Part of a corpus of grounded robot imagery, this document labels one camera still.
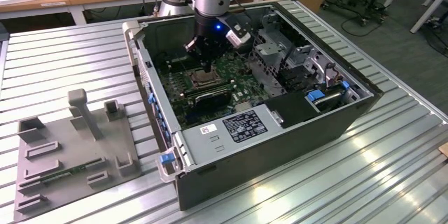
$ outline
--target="slotted aluminum surface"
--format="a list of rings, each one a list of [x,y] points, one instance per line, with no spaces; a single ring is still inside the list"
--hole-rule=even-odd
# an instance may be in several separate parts
[[[0,223],[13,222],[17,119],[69,116],[65,94],[78,87],[89,109],[108,99],[125,104],[144,175],[28,223],[448,221],[448,165],[437,150],[448,139],[445,115],[300,3],[278,2],[385,92],[342,136],[181,212],[153,162],[157,145],[126,61],[122,21],[13,34],[2,45]]]

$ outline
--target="blue latch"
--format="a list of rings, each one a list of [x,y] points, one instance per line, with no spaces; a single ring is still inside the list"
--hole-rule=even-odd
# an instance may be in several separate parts
[[[161,156],[160,156],[160,163],[162,165],[174,162],[174,160],[176,160],[176,157],[174,157],[174,153],[172,153],[172,152],[166,153],[166,154],[161,154]]]
[[[320,90],[313,90],[308,93],[306,97],[309,101],[316,101],[317,99],[322,98],[325,95]]]
[[[152,104],[154,102],[154,93],[149,93],[149,98],[148,98],[148,102],[149,104]]]
[[[342,87],[344,87],[344,89],[348,89],[349,86],[350,86],[350,85],[348,84],[348,82],[346,82],[346,81],[342,81]]]

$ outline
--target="gray carpet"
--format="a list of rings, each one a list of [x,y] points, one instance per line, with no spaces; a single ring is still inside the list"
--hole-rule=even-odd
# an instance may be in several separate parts
[[[318,16],[346,38],[364,50],[364,52],[417,91],[438,109],[448,114],[448,58],[440,55],[426,44],[421,28],[417,34],[409,32],[416,20],[425,11],[421,5],[424,0],[394,0],[388,8],[389,17],[382,26],[365,37],[354,37],[341,29],[341,23],[353,13],[332,6],[321,10]],[[446,11],[440,6],[434,15]],[[365,34],[377,24],[360,27],[348,22],[344,27],[353,34]],[[440,34],[448,41],[448,30]]]

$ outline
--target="label sticker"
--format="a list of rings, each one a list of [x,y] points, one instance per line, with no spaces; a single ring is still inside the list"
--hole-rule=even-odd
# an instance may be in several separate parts
[[[53,3],[40,4],[40,6],[54,6],[54,5],[65,5],[65,2],[53,2]]]
[[[237,143],[248,140],[264,132],[268,132],[268,129],[253,110],[222,120],[222,123],[233,138],[233,141]]]
[[[213,132],[216,130],[217,129],[216,129],[216,125],[214,124],[210,124],[208,126],[201,127],[201,133],[202,133],[202,135],[206,134],[206,133],[209,133],[209,132]]]

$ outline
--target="small circuit board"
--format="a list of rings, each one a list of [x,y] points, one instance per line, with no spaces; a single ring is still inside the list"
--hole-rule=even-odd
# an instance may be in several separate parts
[[[246,60],[233,53],[216,59],[209,73],[200,67],[176,69],[176,72],[158,72],[158,76],[184,130],[269,98]]]

